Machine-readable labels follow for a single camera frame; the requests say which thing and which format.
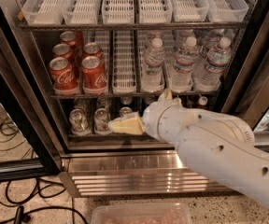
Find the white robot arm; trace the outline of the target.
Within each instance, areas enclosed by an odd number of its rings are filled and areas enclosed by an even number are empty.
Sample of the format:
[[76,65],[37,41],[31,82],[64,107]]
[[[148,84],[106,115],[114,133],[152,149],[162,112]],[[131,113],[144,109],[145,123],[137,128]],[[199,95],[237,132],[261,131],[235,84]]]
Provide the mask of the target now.
[[269,208],[269,153],[255,148],[253,131],[238,117],[185,108],[166,89],[142,114],[108,123],[114,133],[143,133],[174,146],[194,172]]

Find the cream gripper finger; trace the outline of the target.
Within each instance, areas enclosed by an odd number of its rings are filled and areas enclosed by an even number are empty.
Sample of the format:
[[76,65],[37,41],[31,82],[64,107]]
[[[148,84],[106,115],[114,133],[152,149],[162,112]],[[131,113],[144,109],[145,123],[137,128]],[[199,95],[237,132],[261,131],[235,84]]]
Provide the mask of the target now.
[[159,96],[159,101],[172,100],[173,95],[170,89],[165,89],[163,93]]
[[114,133],[142,135],[145,131],[138,112],[128,113],[123,117],[113,119],[108,123],[108,127]]

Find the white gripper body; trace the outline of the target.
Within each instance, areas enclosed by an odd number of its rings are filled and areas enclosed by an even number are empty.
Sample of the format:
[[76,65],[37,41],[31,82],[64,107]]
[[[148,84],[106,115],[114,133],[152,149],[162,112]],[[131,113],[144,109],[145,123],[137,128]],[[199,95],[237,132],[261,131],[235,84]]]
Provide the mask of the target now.
[[199,121],[198,114],[175,100],[160,100],[150,104],[143,113],[145,132],[161,141],[171,143],[177,140],[183,127]]

